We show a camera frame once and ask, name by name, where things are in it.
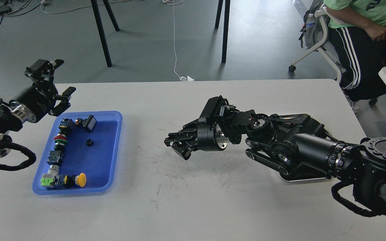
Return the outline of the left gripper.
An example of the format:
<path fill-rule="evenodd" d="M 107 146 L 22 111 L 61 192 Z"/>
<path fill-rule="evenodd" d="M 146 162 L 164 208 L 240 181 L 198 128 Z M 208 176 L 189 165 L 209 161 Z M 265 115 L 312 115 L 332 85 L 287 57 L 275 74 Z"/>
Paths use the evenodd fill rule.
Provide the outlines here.
<path fill-rule="evenodd" d="M 59 116 L 64 113 L 71 106 L 69 100 L 76 88 L 70 86 L 62 95 L 58 95 L 53 83 L 54 72 L 62 64 L 64 64 L 62 59 L 55 61 L 38 59 L 31 67 L 27 67 L 25 76 L 30 78 L 33 84 L 10 100 L 10 107 L 25 105 L 32 112 L 33 117 L 28 120 L 31 123 L 39 122 L 46 114 Z"/>

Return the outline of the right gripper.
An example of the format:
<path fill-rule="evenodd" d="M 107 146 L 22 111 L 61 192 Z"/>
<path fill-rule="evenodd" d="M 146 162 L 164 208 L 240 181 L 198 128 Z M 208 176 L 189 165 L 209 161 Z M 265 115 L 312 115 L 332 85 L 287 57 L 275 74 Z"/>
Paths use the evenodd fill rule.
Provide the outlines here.
<path fill-rule="evenodd" d="M 191 157 L 194 151 L 223 151 L 228 145 L 228 139 L 216 122 L 188 123 L 182 130 L 169 133 L 165 138 L 166 146 L 184 160 Z"/>

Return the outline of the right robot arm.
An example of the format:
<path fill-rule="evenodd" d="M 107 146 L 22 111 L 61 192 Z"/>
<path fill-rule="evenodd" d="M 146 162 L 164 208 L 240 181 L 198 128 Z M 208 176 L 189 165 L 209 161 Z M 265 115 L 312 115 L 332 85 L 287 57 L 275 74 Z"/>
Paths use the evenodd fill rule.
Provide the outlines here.
<path fill-rule="evenodd" d="M 386 137 L 346 143 L 308 114 L 243 112 L 216 96 L 198 119 L 169 133 L 164 142 L 188 160 L 193 151 L 223 151 L 228 143 L 240 144 L 243 134 L 249 158 L 288 177 L 309 171 L 335 177 L 334 200 L 357 215 L 386 216 Z"/>

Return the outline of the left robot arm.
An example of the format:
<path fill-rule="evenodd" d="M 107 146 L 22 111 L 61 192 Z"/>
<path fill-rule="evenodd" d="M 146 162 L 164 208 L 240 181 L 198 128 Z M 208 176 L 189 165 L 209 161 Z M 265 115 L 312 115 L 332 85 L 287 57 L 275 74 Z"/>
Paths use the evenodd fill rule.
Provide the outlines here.
<path fill-rule="evenodd" d="M 0 98 L 0 159 L 11 150 L 20 151 L 27 157 L 27 160 L 17 166 L 0 164 L 0 170 L 21 170 L 34 164 L 37 159 L 34 152 L 14 143 L 9 131 L 20 131 L 25 122 L 39 122 L 46 114 L 59 116 L 70 107 L 69 100 L 76 88 L 69 87 L 59 95 L 53 83 L 55 69 L 63 63 L 61 59 L 37 60 L 24 73 L 32 79 L 31 87 L 24 89 L 8 103 Z"/>

